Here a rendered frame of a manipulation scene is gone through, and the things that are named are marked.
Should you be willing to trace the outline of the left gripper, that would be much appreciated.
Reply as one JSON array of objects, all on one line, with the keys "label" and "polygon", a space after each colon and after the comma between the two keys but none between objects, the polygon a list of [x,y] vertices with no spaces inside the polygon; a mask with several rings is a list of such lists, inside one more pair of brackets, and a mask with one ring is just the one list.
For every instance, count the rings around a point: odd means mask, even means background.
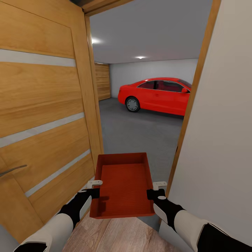
[{"label": "left gripper", "polygon": [[92,193],[92,199],[96,199],[100,197],[100,188],[88,189]]}]

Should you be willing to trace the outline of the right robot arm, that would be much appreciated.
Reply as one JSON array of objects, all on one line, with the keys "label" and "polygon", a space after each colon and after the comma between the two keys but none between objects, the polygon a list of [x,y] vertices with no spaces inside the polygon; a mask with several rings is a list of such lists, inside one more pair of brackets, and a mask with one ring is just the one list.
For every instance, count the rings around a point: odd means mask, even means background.
[{"label": "right robot arm", "polygon": [[154,200],[155,213],[185,241],[194,252],[252,252],[252,247],[235,239],[217,224],[202,219],[180,205],[168,201],[167,182],[153,182],[147,198]]}]

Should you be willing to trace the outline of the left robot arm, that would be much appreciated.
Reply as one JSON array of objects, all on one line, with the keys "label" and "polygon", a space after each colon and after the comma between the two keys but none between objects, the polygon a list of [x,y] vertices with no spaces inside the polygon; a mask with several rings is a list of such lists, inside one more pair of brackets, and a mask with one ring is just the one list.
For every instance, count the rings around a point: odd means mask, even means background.
[{"label": "left robot arm", "polygon": [[90,207],[92,199],[100,197],[102,180],[88,181],[87,190],[63,205],[60,212],[45,226],[24,240],[14,252],[62,252],[70,234]]}]

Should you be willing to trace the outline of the storage box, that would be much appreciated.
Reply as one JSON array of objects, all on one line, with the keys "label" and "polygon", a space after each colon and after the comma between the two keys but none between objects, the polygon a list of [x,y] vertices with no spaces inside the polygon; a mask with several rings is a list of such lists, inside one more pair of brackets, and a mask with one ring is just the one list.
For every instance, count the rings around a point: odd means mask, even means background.
[{"label": "storage box", "polygon": [[154,200],[147,153],[99,154],[95,180],[100,197],[92,199],[89,217],[96,219],[152,216]]}]

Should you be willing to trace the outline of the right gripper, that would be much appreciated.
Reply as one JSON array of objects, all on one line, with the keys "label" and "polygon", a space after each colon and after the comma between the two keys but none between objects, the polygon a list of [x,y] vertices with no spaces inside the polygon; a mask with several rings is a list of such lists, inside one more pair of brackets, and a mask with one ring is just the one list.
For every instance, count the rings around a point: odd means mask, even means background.
[{"label": "right gripper", "polygon": [[157,191],[154,191],[153,189],[147,190],[147,198],[150,200],[153,200],[156,194],[163,194],[165,196],[165,190],[164,189],[159,189]]}]

